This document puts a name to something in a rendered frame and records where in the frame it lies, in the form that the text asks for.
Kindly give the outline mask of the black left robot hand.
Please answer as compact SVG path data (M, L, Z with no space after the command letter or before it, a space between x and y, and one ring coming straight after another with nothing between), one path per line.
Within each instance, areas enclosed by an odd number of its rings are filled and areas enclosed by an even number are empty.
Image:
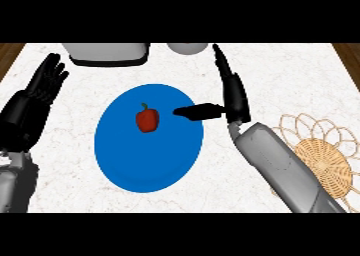
M0 151L27 152L36 144L67 75L60 55L50 53L0 112Z

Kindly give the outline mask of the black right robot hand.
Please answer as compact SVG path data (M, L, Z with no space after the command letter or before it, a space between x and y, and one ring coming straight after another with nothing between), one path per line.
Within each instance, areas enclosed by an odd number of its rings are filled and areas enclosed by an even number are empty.
M180 107L172 111L177 116L185 117L190 121L200 121L219 118L225 114L227 123L250 121L247 97L240 77L231 72L227 58L216 44L212 45L215 66L222 82L224 105L202 103L193 106Z

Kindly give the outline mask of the red bell pepper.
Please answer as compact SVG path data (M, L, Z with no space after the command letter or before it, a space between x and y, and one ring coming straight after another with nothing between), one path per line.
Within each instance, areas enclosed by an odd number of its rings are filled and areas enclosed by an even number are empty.
M146 103L141 104L143 110L135 114L135 125L143 133L153 132L159 125L159 112Z

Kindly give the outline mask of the blue oval plate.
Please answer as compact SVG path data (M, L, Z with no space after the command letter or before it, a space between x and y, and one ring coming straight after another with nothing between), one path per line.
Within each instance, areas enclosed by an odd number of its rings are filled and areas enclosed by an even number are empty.
M185 175L199 155L203 126L175 116L172 110L191 104L177 88L160 84L134 87L109 104L94 134L94 155L106 178L119 188L153 192ZM135 124L144 109L159 114L157 128L149 133Z

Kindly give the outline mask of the woven wicker placemat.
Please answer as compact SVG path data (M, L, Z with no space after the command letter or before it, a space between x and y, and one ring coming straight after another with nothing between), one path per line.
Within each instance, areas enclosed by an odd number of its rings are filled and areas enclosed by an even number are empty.
M332 198L360 213L360 141L351 130L308 114L283 114L273 127Z

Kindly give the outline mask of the pale grey round object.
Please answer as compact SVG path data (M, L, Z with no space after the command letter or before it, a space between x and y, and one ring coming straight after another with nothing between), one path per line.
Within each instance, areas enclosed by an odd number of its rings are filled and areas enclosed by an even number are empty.
M200 53L206 46L206 43L168 43L169 49L181 55L194 55Z

